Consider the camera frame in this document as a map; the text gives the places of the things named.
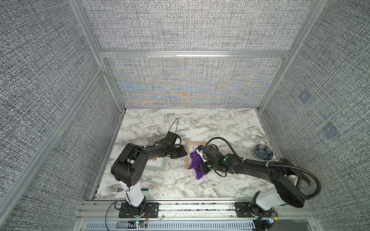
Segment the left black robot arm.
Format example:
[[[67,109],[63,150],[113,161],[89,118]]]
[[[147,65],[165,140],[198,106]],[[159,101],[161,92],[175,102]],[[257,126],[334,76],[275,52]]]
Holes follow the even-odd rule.
[[[182,144],[157,141],[151,145],[128,143],[111,167],[111,174],[119,182],[126,194],[128,211],[134,216],[145,212],[145,196],[142,193],[140,179],[149,160],[161,157],[178,159],[187,156]]]

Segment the purple cloth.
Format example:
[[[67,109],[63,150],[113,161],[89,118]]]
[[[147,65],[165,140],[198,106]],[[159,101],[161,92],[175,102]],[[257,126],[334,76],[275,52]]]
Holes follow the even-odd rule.
[[[196,173],[197,180],[200,180],[204,176],[204,173],[202,172],[199,166],[201,163],[203,163],[203,159],[200,157],[197,151],[193,151],[192,153],[190,153],[190,157],[191,157],[191,164],[190,164],[189,169],[193,169]]]

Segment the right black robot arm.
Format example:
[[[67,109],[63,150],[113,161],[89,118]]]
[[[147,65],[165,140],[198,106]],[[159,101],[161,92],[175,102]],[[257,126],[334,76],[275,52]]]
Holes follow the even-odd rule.
[[[196,149],[196,153],[201,158],[198,168],[204,175],[211,171],[221,177],[242,174],[269,181],[274,185],[273,188],[258,191],[253,196],[249,211],[255,217],[281,205],[303,208],[305,201],[314,196],[309,194],[308,171],[296,167],[287,159],[276,162],[254,161],[234,153],[223,155],[213,145],[201,145]]]

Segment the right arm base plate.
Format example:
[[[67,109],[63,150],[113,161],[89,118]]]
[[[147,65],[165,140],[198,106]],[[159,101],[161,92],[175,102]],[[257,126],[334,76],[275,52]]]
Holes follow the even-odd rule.
[[[264,210],[255,202],[235,202],[234,210],[238,218],[259,218],[263,215],[269,216],[273,213],[272,210]]]

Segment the light wooden picture frame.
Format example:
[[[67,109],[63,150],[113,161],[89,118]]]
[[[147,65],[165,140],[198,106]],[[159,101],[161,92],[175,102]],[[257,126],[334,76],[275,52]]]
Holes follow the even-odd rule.
[[[190,157],[190,154],[194,152],[195,149],[200,145],[205,146],[206,142],[205,141],[186,141],[186,144],[185,144],[185,150],[187,152],[187,156],[185,157],[185,168],[186,169],[189,169],[190,164],[192,162],[192,158]]]

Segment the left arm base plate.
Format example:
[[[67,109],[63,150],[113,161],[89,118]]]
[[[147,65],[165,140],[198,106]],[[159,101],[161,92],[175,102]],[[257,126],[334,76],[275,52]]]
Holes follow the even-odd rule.
[[[159,203],[145,203],[139,207],[122,203],[119,209],[119,218],[157,218]]]

